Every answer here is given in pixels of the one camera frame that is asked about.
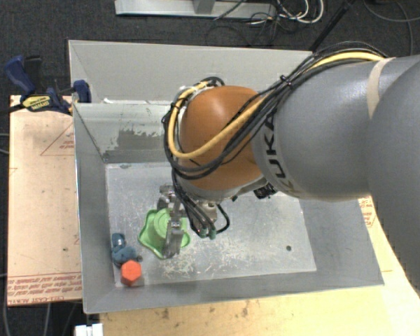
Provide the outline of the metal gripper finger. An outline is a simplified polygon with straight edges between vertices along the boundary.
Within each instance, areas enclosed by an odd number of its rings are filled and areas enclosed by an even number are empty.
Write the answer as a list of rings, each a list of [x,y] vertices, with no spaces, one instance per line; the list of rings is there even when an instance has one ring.
[[[172,258],[178,255],[181,250],[181,243],[183,240],[183,230],[181,228],[181,221],[169,221],[167,224],[167,233],[162,249],[164,258]]]
[[[159,188],[159,198],[157,200],[157,210],[172,208],[176,200],[176,193],[173,185],[164,184]]]

